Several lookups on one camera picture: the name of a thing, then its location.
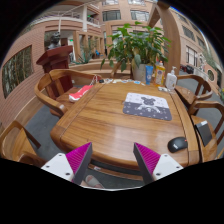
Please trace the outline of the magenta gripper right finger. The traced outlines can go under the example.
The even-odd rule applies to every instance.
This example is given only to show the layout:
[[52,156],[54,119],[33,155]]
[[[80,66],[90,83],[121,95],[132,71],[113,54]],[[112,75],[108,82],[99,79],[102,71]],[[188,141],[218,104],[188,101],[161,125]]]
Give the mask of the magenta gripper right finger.
[[139,143],[134,143],[133,153],[145,185],[182,169],[170,155],[158,154]]

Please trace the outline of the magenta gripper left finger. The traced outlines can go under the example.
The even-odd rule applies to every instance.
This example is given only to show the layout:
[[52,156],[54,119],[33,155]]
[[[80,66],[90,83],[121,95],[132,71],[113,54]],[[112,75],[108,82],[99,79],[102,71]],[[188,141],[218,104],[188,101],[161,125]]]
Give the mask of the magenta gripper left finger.
[[42,169],[65,180],[80,185],[90,163],[92,143],[82,145],[67,154],[58,153]]

